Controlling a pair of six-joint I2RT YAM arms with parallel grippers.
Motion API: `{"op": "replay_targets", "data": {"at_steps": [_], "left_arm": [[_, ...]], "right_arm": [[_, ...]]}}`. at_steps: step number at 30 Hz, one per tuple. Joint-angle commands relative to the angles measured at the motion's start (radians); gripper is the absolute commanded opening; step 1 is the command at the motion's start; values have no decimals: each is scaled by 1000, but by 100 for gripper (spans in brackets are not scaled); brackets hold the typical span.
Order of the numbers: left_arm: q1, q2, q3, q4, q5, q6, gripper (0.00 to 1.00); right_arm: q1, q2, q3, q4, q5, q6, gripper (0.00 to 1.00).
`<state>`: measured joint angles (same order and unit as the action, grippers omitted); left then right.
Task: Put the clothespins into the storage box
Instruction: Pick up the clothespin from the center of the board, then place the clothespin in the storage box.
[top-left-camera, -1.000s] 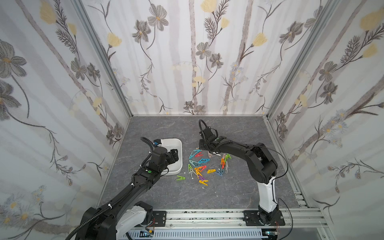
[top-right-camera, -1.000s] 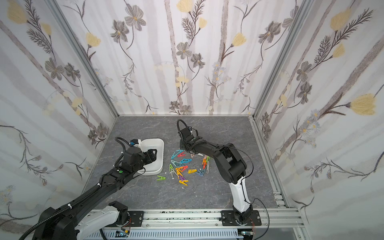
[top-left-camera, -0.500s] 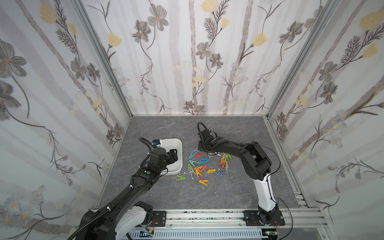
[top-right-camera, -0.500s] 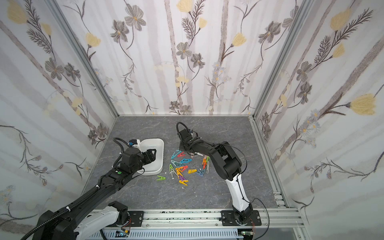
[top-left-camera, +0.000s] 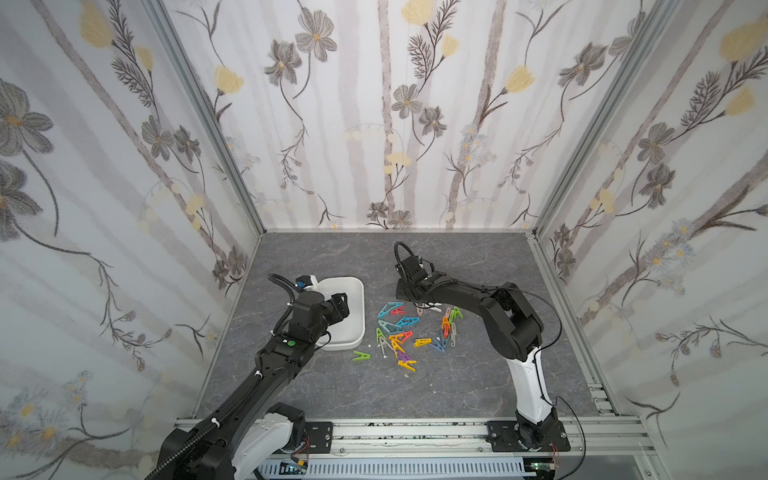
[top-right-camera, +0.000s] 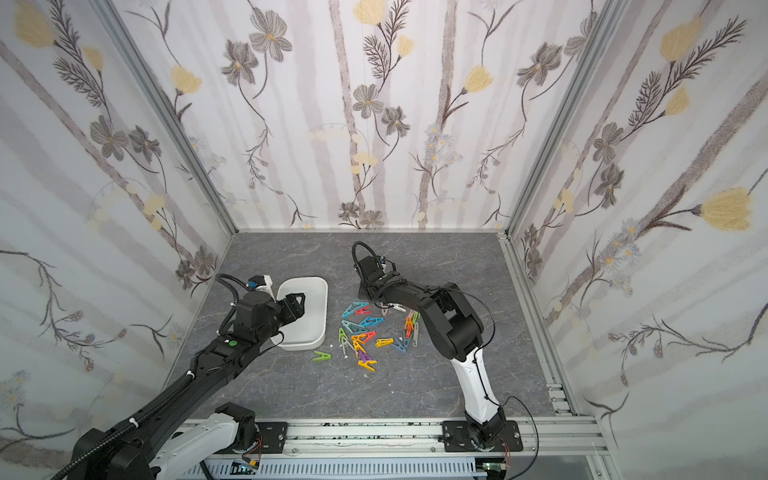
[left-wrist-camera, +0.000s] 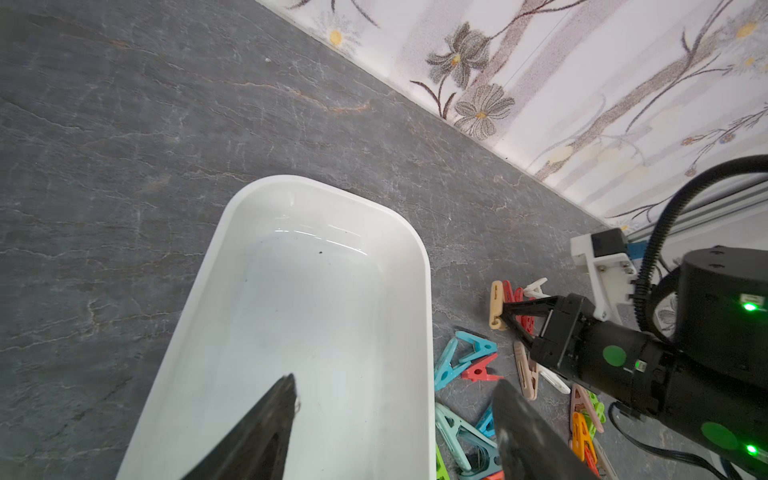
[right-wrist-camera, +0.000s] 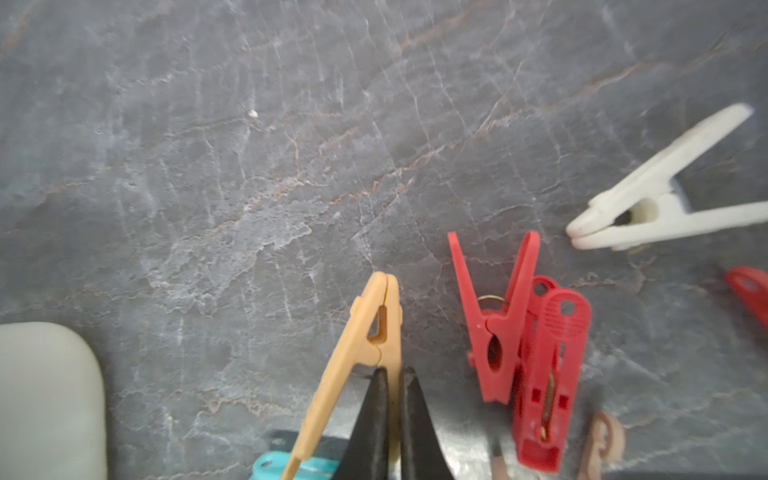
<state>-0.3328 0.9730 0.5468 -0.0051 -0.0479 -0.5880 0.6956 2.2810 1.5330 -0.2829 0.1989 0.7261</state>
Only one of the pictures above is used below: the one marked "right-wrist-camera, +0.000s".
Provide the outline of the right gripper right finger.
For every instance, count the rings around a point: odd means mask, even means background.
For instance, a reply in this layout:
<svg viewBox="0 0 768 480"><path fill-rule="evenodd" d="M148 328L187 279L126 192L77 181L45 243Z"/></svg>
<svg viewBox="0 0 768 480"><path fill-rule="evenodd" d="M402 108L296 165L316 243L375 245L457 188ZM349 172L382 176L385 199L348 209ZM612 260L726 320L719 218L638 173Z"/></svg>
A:
<svg viewBox="0 0 768 480"><path fill-rule="evenodd" d="M401 378L401 478L454 480L445 460L416 371Z"/></svg>

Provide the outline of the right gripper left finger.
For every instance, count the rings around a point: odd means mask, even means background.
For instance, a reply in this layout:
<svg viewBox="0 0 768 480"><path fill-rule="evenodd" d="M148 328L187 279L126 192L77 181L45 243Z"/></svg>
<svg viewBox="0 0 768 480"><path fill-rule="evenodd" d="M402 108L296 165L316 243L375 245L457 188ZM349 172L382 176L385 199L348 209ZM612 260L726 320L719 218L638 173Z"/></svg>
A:
<svg viewBox="0 0 768 480"><path fill-rule="evenodd" d="M389 383L387 370L371 377L345 453L333 480L385 480L389 475Z"/></svg>

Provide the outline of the tan clothespin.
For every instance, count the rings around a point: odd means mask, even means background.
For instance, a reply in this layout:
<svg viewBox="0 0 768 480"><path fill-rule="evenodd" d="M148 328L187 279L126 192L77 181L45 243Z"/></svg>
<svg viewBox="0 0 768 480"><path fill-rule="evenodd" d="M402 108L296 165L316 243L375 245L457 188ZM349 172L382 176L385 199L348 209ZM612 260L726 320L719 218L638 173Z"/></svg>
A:
<svg viewBox="0 0 768 480"><path fill-rule="evenodd" d="M328 361L299 430L283 479L294 479L321 440L353 368L383 367L389 383L389 470L400 457L400 377L402 307L398 280L375 272L350 309L350 317Z"/></svg>

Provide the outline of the white plastic storage box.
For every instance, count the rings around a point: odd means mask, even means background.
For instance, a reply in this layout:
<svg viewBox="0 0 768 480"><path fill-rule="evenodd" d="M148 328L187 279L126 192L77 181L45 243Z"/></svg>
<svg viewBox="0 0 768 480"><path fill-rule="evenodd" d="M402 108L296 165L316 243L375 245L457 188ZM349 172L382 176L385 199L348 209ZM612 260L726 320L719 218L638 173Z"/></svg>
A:
<svg viewBox="0 0 768 480"><path fill-rule="evenodd" d="M108 477L103 375L67 327L1 326L1 477Z"/></svg>

